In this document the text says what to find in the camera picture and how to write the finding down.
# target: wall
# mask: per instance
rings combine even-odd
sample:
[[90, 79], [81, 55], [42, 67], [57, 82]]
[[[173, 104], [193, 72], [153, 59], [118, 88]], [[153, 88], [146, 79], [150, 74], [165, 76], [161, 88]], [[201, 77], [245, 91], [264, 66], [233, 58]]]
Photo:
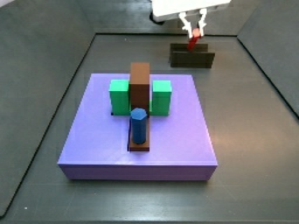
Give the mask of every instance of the wall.
[[[206, 16], [205, 34], [237, 36], [242, 24], [262, 0], [232, 0], [225, 10]], [[78, 0], [94, 32], [98, 33], [185, 33], [181, 22], [162, 26], [149, 20], [149, 0]]]
[[94, 32], [74, 1], [14, 0], [0, 33], [1, 216]]
[[299, 116], [297, 11], [297, 0], [265, 0], [237, 38]]

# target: red object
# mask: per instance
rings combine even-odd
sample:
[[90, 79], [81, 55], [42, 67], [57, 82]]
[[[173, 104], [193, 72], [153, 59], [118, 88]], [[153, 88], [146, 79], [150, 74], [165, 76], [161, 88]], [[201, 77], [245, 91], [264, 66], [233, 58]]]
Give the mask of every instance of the red object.
[[189, 40], [189, 44], [186, 45], [188, 51], [192, 50], [192, 48], [197, 42], [197, 39], [201, 37], [200, 29], [198, 28], [193, 29], [190, 34], [192, 34], [192, 38]]

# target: blue cylinder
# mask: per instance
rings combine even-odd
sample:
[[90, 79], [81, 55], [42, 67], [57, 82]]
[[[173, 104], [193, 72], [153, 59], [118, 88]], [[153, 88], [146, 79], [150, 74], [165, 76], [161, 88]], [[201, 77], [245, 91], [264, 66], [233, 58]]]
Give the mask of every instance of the blue cylinder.
[[130, 129], [134, 144], [142, 144], [145, 142], [145, 121], [145, 110], [141, 108], [134, 108], [130, 111]]

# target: purple platform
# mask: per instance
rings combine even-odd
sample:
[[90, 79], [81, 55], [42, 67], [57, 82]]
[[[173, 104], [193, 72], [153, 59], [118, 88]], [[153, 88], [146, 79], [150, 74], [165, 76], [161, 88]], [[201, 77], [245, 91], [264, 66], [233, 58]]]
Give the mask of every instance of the purple platform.
[[190, 75], [150, 74], [172, 82], [169, 116], [150, 116], [149, 152], [126, 151], [129, 116], [111, 116], [110, 80], [90, 75], [58, 166], [67, 179], [208, 180], [217, 167]]

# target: black block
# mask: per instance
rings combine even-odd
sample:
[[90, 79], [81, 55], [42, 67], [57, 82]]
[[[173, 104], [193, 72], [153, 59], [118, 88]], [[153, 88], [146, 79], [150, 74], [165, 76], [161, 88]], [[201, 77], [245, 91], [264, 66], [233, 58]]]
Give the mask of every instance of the black block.
[[170, 44], [170, 67], [210, 68], [214, 52], [206, 44], [197, 44], [188, 51], [186, 44]]

